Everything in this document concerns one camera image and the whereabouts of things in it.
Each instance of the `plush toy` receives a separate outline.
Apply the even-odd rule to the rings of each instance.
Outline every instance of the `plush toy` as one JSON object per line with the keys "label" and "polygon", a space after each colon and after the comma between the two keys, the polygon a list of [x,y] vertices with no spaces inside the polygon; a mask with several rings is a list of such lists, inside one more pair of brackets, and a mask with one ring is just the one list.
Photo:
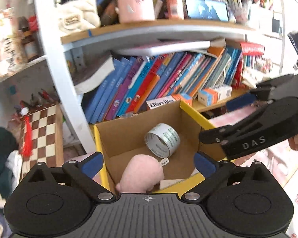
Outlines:
{"label": "plush toy", "polygon": [[116,190],[125,193],[146,193],[164,179],[162,165],[154,157],[136,155],[128,163]]}

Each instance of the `roll of tape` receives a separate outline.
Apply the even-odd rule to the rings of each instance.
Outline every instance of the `roll of tape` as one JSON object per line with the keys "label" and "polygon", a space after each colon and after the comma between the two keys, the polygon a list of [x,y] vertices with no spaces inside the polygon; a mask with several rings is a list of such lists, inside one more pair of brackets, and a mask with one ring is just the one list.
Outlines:
{"label": "roll of tape", "polygon": [[145,135],[145,143],[156,156],[166,158],[176,151],[180,137],[171,126],[159,123]]}

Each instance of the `clothing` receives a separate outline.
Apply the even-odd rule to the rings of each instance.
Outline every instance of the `clothing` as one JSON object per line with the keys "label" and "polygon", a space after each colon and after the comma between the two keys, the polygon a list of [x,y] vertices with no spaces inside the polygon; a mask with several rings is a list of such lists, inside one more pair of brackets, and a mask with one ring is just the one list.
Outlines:
{"label": "clothing", "polygon": [[0,194],[7,199],[12,193],[12,171],[5,163],[10,153],[18,149],[18,144],[11,132],[0,127]]}

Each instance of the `pink container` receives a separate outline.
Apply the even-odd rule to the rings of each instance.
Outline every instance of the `pink container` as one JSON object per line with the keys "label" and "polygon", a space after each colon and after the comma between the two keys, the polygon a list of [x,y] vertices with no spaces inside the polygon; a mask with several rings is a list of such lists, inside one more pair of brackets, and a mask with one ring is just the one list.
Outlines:
{"label": "pink container", "polygon": [[155,20],[153,0],[117,0],[119,22]]}

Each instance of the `wooden shelf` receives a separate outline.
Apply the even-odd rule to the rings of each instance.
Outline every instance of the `wooden shelf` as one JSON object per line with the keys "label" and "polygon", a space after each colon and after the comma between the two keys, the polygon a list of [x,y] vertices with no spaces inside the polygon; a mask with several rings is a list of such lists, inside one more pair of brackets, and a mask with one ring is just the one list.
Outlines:
{"label": "wooden shelf", "polygon": [[256,32],[255,29],[231,22],[214,20],[155,20],[125,24],[115,24],[76,32],[61,37],[64,51],[88,44],[110,43],[111,47],[135,43],[157,42],[161,39],[210,40],[219,36],[241,38],[242,35]]}
{"label": "wooden shelf", "polygon": [[208,107],[202,105],[197,99],[193,100],[192,107],[197,110],[199,113],[210,111],[212,109],[222,107],[226,104],[227,101],[230,101],[236,97],[239,97],[243,94],[245,94],[248,91],[248,89],[232,89],[232,95],[230,98],[224,99],[221,102],[218,102],[216,104],[210,105]]}
{"label": "wooden shelf", "polygon": [[3,82],[3,81],[5,81],[6,79],[12,77],[13,75],[16,75],[17,73],[19,73],[19,72],[21,72],[21,71],[23,71],[23,70],[25,70],[25,69],[27,69],[27,68],[33,66],[33,65],[36,65],[36,64],[38,64],[38,63],[40,63],[40,62],[43,62],[43,61],[45,61],[45,60],[46,60],[46,55],[43,55],[43,56],[41,56],[41,57],[39,57],[39,58],[37,58],[37,59],[35,59],[35,60],[29,62],[29,63],[28,63],[24,68],[22,68],[20,71],[13,72],[13,73],[10,74],[10,75],[5,75],[5,76],[0,77],[0,83]]}

